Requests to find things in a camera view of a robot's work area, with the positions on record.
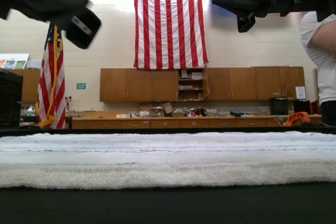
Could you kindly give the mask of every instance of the hanging flag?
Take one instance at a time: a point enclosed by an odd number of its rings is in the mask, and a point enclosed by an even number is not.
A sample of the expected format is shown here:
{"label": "hanging flag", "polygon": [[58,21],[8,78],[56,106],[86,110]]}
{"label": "hanging flag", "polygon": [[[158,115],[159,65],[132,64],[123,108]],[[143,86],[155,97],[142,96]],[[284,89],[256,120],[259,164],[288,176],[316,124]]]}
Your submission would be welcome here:
{"label": "hanging flag", "polygon": [[65,107],[62,31],[50,24],[38,85],[36,111],[39,126],[64,129]]}
{"label": "hanging flag", "polygon": [[202,0],[135,0],[135,68],[184,69],[208,63]]}

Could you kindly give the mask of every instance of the poster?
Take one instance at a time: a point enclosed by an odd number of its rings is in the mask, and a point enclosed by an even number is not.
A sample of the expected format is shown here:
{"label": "poster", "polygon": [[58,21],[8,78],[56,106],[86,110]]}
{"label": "poster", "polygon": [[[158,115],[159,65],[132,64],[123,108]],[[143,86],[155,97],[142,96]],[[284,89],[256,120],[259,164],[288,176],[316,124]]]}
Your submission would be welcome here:
{"label": "poster", "polygon": [[0,68],[25,69],[29,54],[0,54]]}

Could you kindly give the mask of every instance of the american flag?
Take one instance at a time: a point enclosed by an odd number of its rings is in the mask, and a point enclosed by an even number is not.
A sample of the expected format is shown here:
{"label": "american flag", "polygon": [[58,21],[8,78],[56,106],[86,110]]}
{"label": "american flag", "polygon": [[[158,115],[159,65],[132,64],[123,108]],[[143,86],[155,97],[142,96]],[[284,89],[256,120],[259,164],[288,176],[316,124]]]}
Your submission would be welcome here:
{"label": "american flag", "polygon": [[39,126],[53,129],[65,128],[65,107],[62,31],[50,24],[38,85]]}
{"label": "american flag", "polygon": [[185,69],[208,63],[202,0],[134,0],[135,68]]}

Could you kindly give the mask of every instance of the wall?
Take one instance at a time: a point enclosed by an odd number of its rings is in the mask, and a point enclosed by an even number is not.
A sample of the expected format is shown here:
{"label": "wall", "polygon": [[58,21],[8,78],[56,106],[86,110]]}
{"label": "wall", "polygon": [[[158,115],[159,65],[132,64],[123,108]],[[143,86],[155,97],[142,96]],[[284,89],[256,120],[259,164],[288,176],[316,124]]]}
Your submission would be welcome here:
{"label": "wall", "polygon": [[[66,94],[73,97],[72,108],[82,111],[135,110],[137,104],[99,102],[100,68],[132,68],[134,61],[135,16],[133,0],[92,0],[93,11],[103,26],[88,50],[79,50],[66,39]],[[257,19],[254,28],[239,34],[236,16],[203,0],[205,35],[209,67],[303,66],[308,99],[315,99],[312,70],[314,64],[305,54],[299,39],[302,14],[280,18],[278,14]],[[48,25],[13,12],[9,21],[0,20],[0,53],[30,53],[42,59]],[[86,91],[77,91],[76,82],[86,82]],[[243,108],[258,103],[241,103]],[[220,103],[222,110],[236,104]]]}

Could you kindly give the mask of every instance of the towel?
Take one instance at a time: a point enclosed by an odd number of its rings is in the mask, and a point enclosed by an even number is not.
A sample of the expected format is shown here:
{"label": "towel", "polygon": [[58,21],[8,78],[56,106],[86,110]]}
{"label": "towel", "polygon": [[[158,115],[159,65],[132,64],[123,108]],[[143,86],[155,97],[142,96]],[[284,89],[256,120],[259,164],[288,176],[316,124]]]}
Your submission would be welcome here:
{"label": "towel", "polygon": [[126,189],[336,182],[321,133],[36,134],[0,138],[0,188]]}

